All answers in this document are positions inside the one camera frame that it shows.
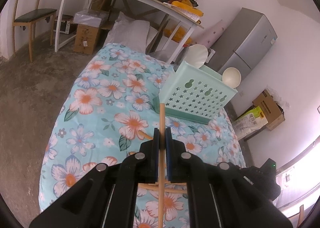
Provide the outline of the white ladle spoon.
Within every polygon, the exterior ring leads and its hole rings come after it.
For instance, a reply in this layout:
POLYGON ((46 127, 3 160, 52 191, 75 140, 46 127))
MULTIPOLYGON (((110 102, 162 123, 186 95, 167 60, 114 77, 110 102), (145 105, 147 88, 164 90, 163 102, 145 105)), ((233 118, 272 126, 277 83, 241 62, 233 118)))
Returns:
POLYGON ((222 74, 222 82, 230 88, 237 88, 241 83, 241 73, 237 68, 229 67, 222 74))

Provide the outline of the mint green utensil holder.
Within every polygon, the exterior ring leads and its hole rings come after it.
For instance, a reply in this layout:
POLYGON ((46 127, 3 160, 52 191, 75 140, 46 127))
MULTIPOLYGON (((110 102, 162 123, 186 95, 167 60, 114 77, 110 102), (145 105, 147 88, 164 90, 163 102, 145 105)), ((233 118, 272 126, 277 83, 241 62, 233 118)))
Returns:
POLYGON ((199 69, 181 62, 153 99, 155 112, 165 104, 165 114, 207 125, 238 91, 225 85, 222 76, 203 65, 199 69))

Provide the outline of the grey refrigerator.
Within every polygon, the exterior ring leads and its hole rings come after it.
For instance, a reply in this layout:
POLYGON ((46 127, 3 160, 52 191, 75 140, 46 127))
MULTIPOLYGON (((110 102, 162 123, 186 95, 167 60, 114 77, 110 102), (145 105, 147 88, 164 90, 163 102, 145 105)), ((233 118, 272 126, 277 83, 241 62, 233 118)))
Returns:
POLYGON ((266 15, 243 7, 213 43, 215 53, 207 66, 219 74, 234 67, 245 79, 264 58, 277 37, 266 15))

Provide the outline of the pink rolled mat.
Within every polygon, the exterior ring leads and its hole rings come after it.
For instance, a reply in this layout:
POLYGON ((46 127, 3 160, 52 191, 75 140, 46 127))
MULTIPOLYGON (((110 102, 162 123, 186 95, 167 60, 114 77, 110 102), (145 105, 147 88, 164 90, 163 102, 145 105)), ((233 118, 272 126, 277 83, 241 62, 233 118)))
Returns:
POLYGON ((224 28, 225 22, 223 20, 220 20, 212 27, 205 29, 204 32, 198 37, 196 42, 209 49, 213 45, 213 43, 215 43, 217 39, 221 37, 224 32, 224 28))

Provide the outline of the white pillow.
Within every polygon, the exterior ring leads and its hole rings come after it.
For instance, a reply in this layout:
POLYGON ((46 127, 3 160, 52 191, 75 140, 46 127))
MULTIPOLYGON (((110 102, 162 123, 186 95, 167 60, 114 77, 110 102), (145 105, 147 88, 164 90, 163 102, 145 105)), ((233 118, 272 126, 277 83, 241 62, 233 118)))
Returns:
POLYGON ((103 46, 109 43, 121 44, 133 51, 145 53, 149 28, 148 21, 135 20, 120 12, 103 46))

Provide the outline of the brown cardboard box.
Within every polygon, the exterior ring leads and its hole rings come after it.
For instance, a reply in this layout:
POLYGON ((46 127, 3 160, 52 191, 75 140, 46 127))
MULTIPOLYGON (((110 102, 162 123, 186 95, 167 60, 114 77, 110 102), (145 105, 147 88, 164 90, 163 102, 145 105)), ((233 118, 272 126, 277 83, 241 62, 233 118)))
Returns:
POLYGON ((92 55, 100 37, 100 28, 79 24, 73 51, 92 55))

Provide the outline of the yellow bag on table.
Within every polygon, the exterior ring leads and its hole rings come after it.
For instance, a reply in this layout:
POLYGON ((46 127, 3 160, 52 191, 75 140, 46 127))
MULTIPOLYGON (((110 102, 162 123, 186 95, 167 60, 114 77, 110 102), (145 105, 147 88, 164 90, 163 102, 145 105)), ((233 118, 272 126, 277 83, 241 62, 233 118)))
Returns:
POLYGON ((201 10, 198 10, 197 8, 193 7, 190 0, 182 0, 182 1, 173 1, 172 6, 178 7, 180 9, 183 9, 185 11, 188 11, 189 13, 193 13, 199 17, 203 16, 203 12, 201 10))

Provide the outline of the wooden chair black seat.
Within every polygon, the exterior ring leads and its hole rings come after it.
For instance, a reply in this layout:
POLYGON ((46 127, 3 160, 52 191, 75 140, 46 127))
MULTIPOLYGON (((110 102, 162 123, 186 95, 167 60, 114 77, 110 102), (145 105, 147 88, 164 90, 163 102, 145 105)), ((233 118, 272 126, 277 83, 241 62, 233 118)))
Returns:
POLYGON ((36 23, 41 20, 45 20, 47 23, 50 23, 50 46, 54 42, 54 23, 56 18, 57 9, 53 8, 39 8, 40 0, 36 0, 35 9, 25 13, 19 17, 16 17, 18 1, 15 1, 14 11, 12 15, 12 49, 14 56, 16 55, 16 46, 15 46, 15 27, 25 27, 29 30, 29 60, 33 62, 33 40, 35 40, 35 28, 36 23))

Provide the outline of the white side table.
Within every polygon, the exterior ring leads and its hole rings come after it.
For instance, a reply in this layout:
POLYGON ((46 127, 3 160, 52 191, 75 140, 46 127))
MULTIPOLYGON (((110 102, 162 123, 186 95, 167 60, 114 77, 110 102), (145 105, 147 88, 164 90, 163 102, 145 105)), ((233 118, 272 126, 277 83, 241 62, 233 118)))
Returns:
MULTIPOLYGON (((168 4, 162 3, 162 2, 160 2, 158 0, 136 0, 136 1, 153 7, 153 10, 150 10, 150 11, 146 12, 144 15, 152 14, 152 13, 155 13, 155 12, 158 12, 158 11, 161 11, 161 12, 165 13, 165 16, 164 16, 164 18, 163 18, 163 20, 162 20, 162 22, 160 24, 160 28, 163 28, 164 24, 170 18, 174 18, 175 20, 178 21, 177 26, 175 27, 174 31, 172 32, 172 34, 170 35, 168 40, 165 42, 165 44, 162 47, 162 49, 165 50, 167 48, 167 46, 169 45, 171 39, 173 38, 174 34, 177 32, 177 30, 179 29, 180 26, 184 25, 185 27, 188 28, 188 30, 186 31, 186 33, 183 36, 182 40, 180 40, 180 42, 178 43, 178 46, 176 47, 176 49, 174 49, 174 52, 172 53, 170 58, 167 59, 168 63, 172 63, 172 62, 175 61, 175 59, 177 58, 177 56, 178 56, 180 50, 182 49, 183 45, 185 44, 185 42, 188 40, 188 38, 191 36, 191 34, 194 32, 194 30, 196 28, 199 27, 199 28, 203 29, 202 25, 200 25, 199 23, 197 23, 193 19, 189 18, 185 14, 183 14, 183 13, 177 11, 176 9, 172 8, 168 4)), ((63 42, 60 42, 60 27, 61 27, 63 11, 64 11, 64 8, 65 8, 65 3, 66 3, 66 0, 61 0, 60 9, 59 9, 59 12, 58 12, 56 33, 55 33, 55 45, 54 45, 55 52, 57 52, 61 47, 65 46, 71 40, 73 40, 75 38, 74 36, 72 36, 72 37, 68 38, 67 40, 65 40, 63 42)), ((126 6, 126 9, 129 10, 129 7, 127 5, 127 0, 123 0, 123 3, 126 6)))

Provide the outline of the cardboard box by wall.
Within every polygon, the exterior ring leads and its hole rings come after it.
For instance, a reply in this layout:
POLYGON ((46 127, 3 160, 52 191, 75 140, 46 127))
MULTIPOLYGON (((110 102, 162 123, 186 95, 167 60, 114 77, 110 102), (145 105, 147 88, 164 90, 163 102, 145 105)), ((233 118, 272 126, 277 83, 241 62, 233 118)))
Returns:
POLYGON ((265 89, 257 98, 253 100, 254 106, 259 106, 263 111, 268 124, 269 131, 274 130, 285 121, 284 111, 273 99, 273 96, 265 89))

